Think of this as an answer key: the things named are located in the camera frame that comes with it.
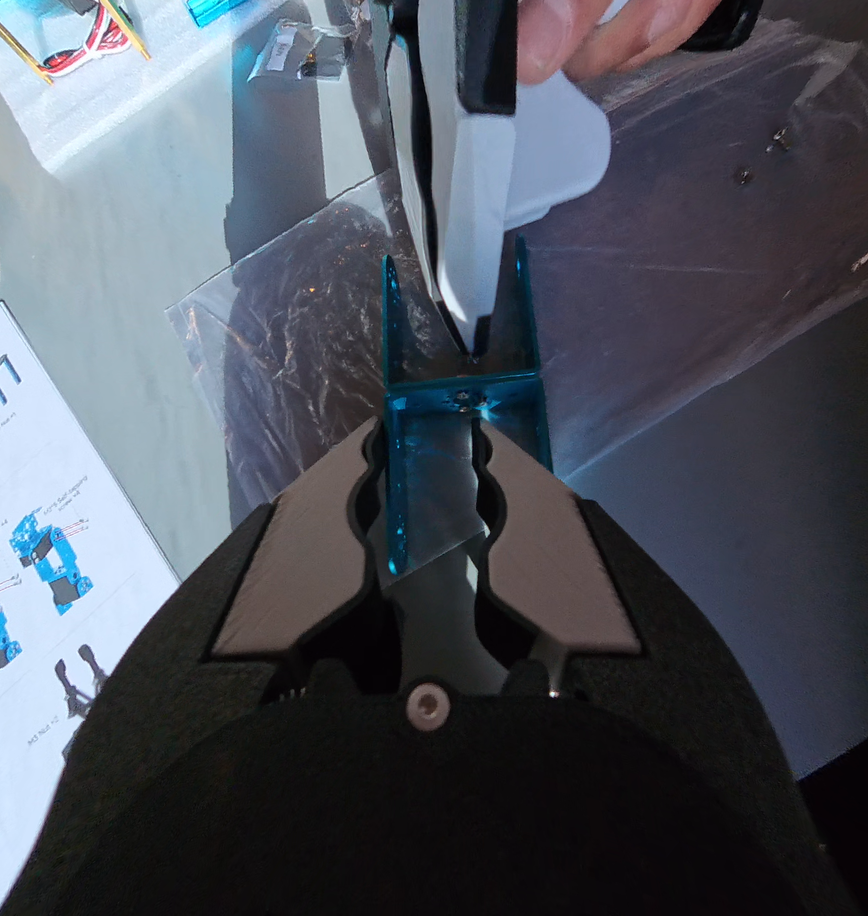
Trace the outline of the large clear plastic bag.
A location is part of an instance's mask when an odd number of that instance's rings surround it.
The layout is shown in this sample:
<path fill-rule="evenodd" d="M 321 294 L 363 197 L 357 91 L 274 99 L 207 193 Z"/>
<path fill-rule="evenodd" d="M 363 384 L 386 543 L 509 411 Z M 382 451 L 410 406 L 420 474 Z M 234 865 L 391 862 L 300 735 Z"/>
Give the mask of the large clear plastic bag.
<path fill-rule="evenodd" d="M 561 478 L 868 295 L 867 44 L 764 19 L 580 88 L 609 167 L 521 231 Z"/>

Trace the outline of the white instruction sheet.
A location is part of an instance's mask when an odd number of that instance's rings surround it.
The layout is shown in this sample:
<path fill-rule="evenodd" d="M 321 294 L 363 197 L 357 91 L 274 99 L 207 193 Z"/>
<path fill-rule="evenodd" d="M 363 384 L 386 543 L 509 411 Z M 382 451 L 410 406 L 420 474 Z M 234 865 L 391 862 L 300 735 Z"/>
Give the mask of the white instruction sheet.
<path fill-rule="evenodd" d="M 177 585 L 0 302 L 0 907 L 77 731 Z"/>

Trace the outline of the white foam tray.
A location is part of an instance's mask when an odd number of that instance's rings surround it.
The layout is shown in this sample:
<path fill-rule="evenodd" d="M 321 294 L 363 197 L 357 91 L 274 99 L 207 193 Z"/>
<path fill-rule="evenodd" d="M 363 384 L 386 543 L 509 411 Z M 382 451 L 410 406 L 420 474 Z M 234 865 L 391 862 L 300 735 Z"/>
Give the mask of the white foam tray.
<path fill-rule="evenodd" d="M 122 2 L 152 59 L 137 50 L 93 52 L 70 75 L 47 85 L 26 65 L 0 62 L 0 94 L 39 162 L 54 174 L 109 132 L 147 116 L 197 104 L 190 117 L 194 141 L 218 129 L 240 156 L 244 129 L 270 156 L 290 165 L 306 156 L 312 188 L 328 198 L 393 164 L 389 123 L 378 99 L 369 38 L 336 82 L 287 84 L 276 76 L 247 83 L 259 51 L 281 17 L 314 25 L 345 25 L 354 15 L 333 2 L 254 1 L 237 24 L 199 29 L 184 2 Z"/>

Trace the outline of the brass standoff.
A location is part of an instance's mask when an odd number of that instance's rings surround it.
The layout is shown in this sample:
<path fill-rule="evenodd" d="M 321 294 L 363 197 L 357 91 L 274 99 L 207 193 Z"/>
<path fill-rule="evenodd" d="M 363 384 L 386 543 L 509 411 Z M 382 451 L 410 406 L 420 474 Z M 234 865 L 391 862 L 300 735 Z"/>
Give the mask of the brass standoff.
<path fill-rule="evenodd" d="M 142 40 L 132 20 L 119 5 L 119 2 L 103 0 L 99 1 L 99 3 L 106 10 L 107 14 L 113 19 L 121 32 L 127 37 L 131 45 L 142 55 L 142 57 L 147 62 L 151 61 L 152 57 L 145 45 L 144 40 Z"/>
<path fill-rule="evenodd" d="M 18 59 L 28 65 L 29 69 L 38 75 L 47 85 L 53 85 L 53 79 L 48 71 L 35 59 L 35 57 L 16 39 L 9 29 L 0 21 L 0 40 L 16 54 Z"/>

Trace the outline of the blue metal bracket assembly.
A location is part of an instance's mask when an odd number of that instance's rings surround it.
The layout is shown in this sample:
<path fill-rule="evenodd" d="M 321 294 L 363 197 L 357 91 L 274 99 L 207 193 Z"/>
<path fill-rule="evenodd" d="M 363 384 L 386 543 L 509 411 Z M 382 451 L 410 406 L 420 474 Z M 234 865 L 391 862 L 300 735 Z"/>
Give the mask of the blue metal bracket assembly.
<path fill-rule="evenodd" d="M 381 273 L 385 537 L 388 570 L 401 577 L 484 527 L 474 506 L 473 420 L 554 469 L 524 237 L 505 239 L 495 309 L 472 356 L 449 331 L 425 354 L 411 319 L 427 317 L 427 304 L 400 290 L 394 258 L 383 258 Z"/>

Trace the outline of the small clear plastic bag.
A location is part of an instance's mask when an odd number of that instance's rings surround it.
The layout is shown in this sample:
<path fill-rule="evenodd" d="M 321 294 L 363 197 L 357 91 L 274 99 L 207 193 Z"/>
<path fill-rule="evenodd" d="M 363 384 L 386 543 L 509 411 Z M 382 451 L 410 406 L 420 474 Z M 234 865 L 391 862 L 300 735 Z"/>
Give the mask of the small clear plastic bag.
<path fill-rule="evenodd" d="M 408 310 L 409 365 L 451 350 L 417 264 L 395 167 L 166 311 L 222 431 L 232 527 L 382 410 L 382 260 Z"/>

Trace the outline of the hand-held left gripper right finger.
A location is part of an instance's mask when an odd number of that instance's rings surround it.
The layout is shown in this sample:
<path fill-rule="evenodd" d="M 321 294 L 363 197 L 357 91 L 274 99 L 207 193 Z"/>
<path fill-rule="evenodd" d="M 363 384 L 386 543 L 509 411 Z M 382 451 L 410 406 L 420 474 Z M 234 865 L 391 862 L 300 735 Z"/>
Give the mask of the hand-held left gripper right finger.
<path fill-rule="evenodd" d="M 636 657 L 642 645 L 574 492 L 493 424 L 473 424 L 478 560 L 476 635 L 511 669 L 540 662 L 553 697 L 568 662 Z"/>

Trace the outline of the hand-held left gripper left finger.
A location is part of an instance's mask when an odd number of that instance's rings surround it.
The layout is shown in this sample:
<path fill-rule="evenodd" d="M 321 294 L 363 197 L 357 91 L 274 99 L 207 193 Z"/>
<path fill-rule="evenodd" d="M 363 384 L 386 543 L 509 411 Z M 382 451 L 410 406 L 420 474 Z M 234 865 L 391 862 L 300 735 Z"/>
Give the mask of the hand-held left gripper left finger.
<path fill-rule="evenodd" d="M 367 420 L 279 495 L 213 658 L 362 662 L 386 642 L 392 611 L 368 539 L 382 433 L 382 420 Z"/>

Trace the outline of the small blue metal bracket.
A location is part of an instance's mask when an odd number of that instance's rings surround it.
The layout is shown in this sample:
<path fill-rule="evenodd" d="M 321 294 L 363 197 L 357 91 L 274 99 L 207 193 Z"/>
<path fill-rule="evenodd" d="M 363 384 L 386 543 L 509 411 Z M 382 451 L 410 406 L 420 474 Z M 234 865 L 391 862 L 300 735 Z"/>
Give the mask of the small blue metal bracket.
<path fill-rule="evenodd" d="M 214 23 L 237 24 L 249 14 L 253 5 L 252 1 L 184 1 L 192 22 L 199 29 L 210 28 Z"/>

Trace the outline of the person's right hand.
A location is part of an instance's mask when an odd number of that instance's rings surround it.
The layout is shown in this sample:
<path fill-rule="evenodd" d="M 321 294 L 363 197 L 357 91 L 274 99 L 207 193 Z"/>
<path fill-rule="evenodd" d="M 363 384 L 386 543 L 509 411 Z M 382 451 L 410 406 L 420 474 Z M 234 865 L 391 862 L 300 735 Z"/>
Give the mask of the person's right hand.
<path fill-rule="evenodd" d="M 518 6 L 517 77 L 539 84 L 558 71 L 580 82 L 633 70 L 682 46 L 717 1 L 630 1 L 607 22 L 605 1 L 524 1 Z"/>

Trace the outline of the pile of small screw bags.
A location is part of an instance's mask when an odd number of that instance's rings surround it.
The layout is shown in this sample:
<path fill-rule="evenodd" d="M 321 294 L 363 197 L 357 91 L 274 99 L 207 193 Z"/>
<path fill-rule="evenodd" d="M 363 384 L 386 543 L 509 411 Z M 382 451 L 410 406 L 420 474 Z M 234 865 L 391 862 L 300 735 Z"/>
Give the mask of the pile of small screw bags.
<path fill-rule="evenodd" d="M 287 84 L 338 81 L 370 35 L 370 6 L 361 4 L 353 13 L 339 26 L 281 17 L 258 52 L 247 83 L 272 76 Z"/>

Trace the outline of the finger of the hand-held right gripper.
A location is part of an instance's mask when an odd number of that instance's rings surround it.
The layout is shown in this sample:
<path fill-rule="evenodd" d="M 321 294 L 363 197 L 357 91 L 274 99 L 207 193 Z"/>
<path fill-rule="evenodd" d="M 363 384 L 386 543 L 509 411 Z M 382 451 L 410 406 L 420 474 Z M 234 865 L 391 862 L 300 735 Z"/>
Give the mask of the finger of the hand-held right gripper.
<path fill-rule="evenodd" d="M 384 3 L 389 40 L 384 83 L 389 103 L 394 157 L 405 218 L 429 298 L 438 307 L 453 342 L 467 351 L 460 330 L 442 299 L 436 279 L 437 218 L 432 193 L 432 130 L 418 39 L 417 1 Z"/>
<path fill-rule="evenodd" d="M 421 1 L 417 41 L 430 123 L 435 281 L 460 337 L 496 292 L 517 109 L 517 2 Z"/>

